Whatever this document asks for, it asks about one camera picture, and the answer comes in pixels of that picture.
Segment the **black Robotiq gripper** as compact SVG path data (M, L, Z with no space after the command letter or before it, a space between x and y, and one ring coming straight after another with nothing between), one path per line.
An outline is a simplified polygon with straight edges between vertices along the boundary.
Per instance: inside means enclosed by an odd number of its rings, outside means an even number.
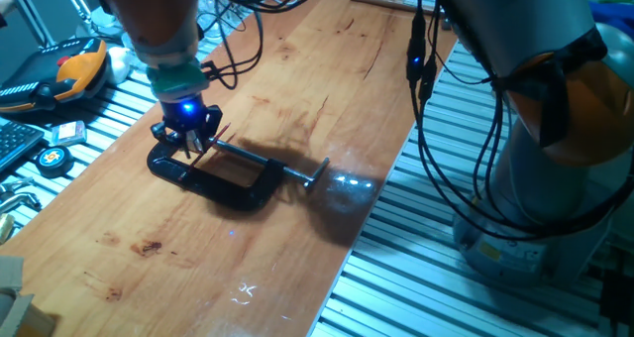
M223 116L218 105L206 107L200 94L191 94L175 102L162 101L160 107L163 122L151 125L151 132L161 144L183 151L190 159L187 141L180 133L194 130L194 148L206 152L211 147Z

